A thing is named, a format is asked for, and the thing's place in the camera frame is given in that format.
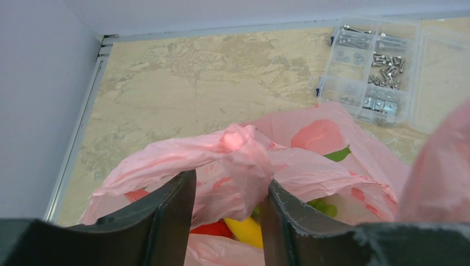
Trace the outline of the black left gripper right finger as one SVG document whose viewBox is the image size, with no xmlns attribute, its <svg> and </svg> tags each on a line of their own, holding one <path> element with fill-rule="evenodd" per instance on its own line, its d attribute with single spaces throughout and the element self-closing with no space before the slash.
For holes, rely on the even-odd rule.
<svg viewBox="0 0 470 266">
<path fill-rule="evenodd" d="M 261 204 L 266 265 L 357 265 L 352 226 L 317 211 L 277 181 Z"/>
</svg>

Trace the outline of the pink plastic bag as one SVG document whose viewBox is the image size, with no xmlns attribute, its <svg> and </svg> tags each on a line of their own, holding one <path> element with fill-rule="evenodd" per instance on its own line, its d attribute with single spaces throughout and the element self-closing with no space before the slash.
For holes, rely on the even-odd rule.
<svg viewBox="0 0 470 266">
<path fill-rule="evenodd" d="M 307 203 L 325 198 L 352 226 L 357 265 L 469 264 L 469 102 L 452 111 L 407 168 L 336 103 L 267 115 L 211 134 L 149 144 L 121 161 L 90 197 L 80 223 L 197 175 L 192 228 L 250 217 L 277 181 Z M 196 265 L 266 265 L 264 250 L 237 238 L 192 234 Z"/>
</svg>

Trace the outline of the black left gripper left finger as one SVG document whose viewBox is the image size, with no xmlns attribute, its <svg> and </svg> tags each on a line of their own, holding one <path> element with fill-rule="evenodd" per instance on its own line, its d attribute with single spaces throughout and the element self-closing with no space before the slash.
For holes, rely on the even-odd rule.
<svg viewBox="0 0 470 266">
<path fill-rule="evenodd" d="M 196 192 L 196 171 L 90 226 L 72 226 L 78 241 L 70 265 L 183 265 Z"/>
</svg>

